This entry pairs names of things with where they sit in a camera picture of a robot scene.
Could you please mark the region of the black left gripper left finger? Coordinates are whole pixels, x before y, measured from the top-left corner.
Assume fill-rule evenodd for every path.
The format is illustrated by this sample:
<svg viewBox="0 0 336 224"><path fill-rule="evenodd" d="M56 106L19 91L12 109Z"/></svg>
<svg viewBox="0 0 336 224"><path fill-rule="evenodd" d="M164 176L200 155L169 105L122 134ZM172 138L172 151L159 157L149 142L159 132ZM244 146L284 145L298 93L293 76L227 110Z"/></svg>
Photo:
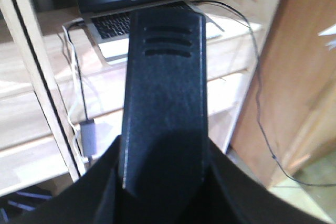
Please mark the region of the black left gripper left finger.
<svg viewBox="0 0 336 224"><path fill-rule="evenodd" d="M74 184L9 223L118 223L117 136L98 161Z"/></svg>

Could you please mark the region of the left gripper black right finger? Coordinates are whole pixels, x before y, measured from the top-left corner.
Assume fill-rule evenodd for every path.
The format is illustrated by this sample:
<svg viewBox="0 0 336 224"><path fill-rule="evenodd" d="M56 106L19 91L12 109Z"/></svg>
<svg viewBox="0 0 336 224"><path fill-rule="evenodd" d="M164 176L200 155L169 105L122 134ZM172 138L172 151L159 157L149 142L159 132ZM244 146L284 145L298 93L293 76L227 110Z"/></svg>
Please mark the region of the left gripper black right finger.
<svg viewBox="0 0 336 224"><path fill-rule="evenodd" d="M217 222L325 223L275 196L239 169L212 141L209 164L216 192Z"/></svg>

